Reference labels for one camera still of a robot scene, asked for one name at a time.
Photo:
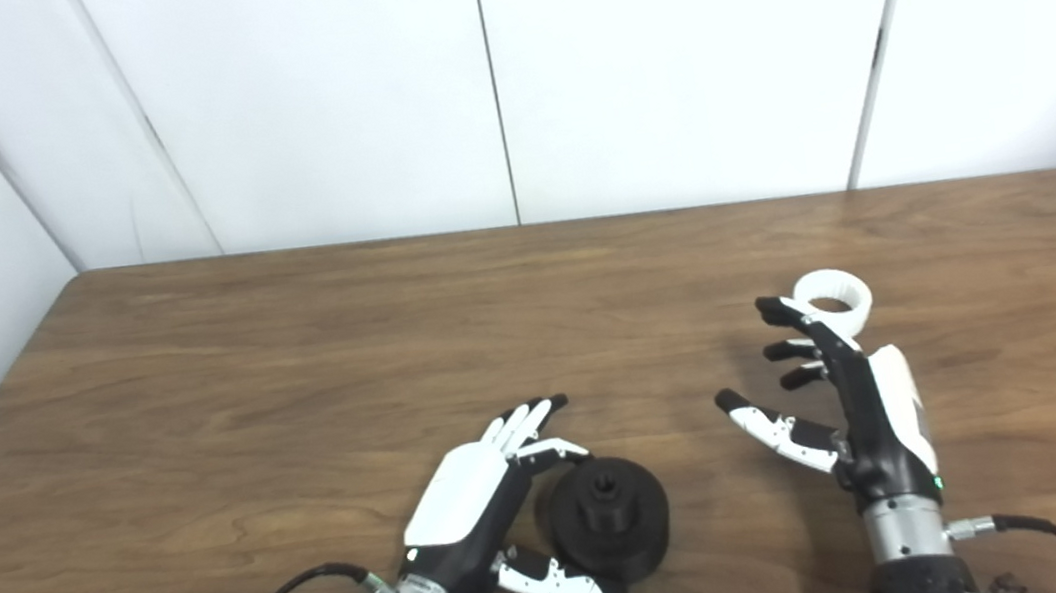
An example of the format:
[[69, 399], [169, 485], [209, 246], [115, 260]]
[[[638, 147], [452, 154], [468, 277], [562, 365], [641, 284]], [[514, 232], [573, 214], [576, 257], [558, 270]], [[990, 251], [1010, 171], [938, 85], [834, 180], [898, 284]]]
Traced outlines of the white and black right hand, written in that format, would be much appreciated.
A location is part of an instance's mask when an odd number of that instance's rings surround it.
[[766, 324], [789, 326], [797, 334], [763, 349], [771, 361], [803, 359], [782, 375], [782, 389], [829, 381], [846, 427], [829, 428], [753, 405], [732, 389], [716, 393], [718, 409], [781, 457], [834, 476], [838, 487], [855, 496], [859, 510], [909, 494], [943, 503], [937, 452], [902, 352], [892, 345], [863, 351], [854, 333], [810, 302], [774, 295], [754, 303]]

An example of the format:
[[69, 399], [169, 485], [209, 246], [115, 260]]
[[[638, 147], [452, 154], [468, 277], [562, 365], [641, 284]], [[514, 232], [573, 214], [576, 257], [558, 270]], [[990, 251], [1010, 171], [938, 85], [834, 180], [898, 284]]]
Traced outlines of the white and black left hand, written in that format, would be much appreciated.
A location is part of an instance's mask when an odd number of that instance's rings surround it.
[[489, 422], [477, 440], [449, 449], [406, 527], [402, 582], [438, 593], [628, 593], [559, 556], [507, 542], [533, 479], [593, 454], [542, 437], [563, 394], [529, 399]]

